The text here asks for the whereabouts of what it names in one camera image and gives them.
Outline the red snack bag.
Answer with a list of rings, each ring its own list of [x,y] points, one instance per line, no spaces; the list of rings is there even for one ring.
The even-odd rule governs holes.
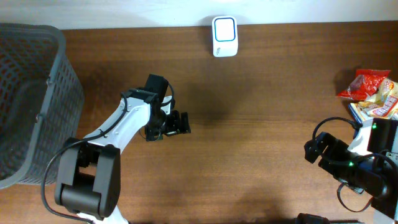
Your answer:
[[[390,70],[357,69],[355,79],[337,96],[354,101],[364,101],[378,91],[379,85],[389,76],[390,72]]]

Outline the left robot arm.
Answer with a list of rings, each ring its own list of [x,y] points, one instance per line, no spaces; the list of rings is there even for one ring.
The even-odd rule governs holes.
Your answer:
[[[190,133],[187,113],[175,110],[172,85],[150,74],[146,84],[121,94],[114,113],[83,139],[69,138],[50,160],[59,162],[55,203],[68,210],[65,218],[85,223],[127,223],[118,208],[121,154],[140,134],[147,142]]]

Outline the yellow wet wipes pack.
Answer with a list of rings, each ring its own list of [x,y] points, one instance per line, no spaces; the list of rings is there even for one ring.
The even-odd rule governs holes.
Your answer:
[[[349,110],[360,123],[372,118],[397,120],[397,82],[384,79],[375,94],[365,101],[350,103]]]

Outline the grey plastic mesh basket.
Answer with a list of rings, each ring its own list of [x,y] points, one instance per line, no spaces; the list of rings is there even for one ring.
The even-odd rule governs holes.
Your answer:
[[[62,31],[1,24],[1,188],[41,183],[75,136],[84,100]]]

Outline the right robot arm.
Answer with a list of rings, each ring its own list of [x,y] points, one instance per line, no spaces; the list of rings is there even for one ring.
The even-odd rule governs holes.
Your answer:
[[[357,194],[368,193],[365,205],[374,209],[375,223],[397,223],[397,121],[372,118],[347,121],[356,131],[350,144],[328,132],[319,133],[318,123],[304,145],[305,159],[318,162],[340,185]]]

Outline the white barcode scanner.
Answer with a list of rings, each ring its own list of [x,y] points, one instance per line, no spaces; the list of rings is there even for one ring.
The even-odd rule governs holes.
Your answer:
[[[213,55],[233,57],[238,52],[238,28],[233,16],[217,16],[211,23]]]

